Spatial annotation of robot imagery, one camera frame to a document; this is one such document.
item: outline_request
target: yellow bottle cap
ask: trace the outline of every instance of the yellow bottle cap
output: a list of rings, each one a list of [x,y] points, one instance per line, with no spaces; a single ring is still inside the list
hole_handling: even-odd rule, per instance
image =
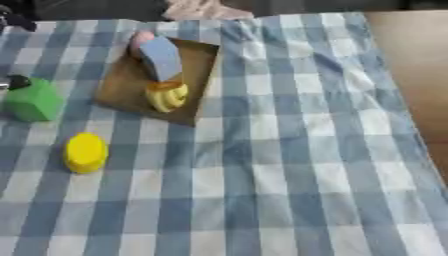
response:
[[[92,133],[79,133],[65,146],[64,161],[70,170],[89,173],[100,169],[106,162],[106,143]]]

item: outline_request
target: blue foam block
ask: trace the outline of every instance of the blue foam block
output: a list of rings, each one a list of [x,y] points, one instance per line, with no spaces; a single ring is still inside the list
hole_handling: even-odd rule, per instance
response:
[[[152,80],[162,82],[182,71],[179,51],[166,37],[158,36],[141,44],[140,51]]]

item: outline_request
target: blue and white checkered cloth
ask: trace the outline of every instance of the blue and white checkered cloth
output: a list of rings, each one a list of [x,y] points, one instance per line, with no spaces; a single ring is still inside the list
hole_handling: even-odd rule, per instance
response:
[[[221,45],[195,129],[93,102],[142,28]],[[1,116],[2,256],[448,254],[446,188],[362,14],[41,22],[5,30],[9,73],[67,101]],[[82,131],[110,144],[91,175],[61,163]]]

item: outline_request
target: tablecloth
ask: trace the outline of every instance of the tablecloth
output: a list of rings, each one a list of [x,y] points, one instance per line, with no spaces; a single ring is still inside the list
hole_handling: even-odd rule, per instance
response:
[[[196,128],[93,102],[136,29],[221,45]],[[362,14],[40,22],[0,49],[66,99],[2,112],[0,255],[447,255],[446,188]],[[61,161],[82,131],[110,145],[91,175]]]

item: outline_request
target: wooden table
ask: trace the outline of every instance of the wooden table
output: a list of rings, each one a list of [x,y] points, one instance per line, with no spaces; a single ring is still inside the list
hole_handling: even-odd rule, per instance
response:
[[[448,11],[366,16],[430,155],[448,184]]]

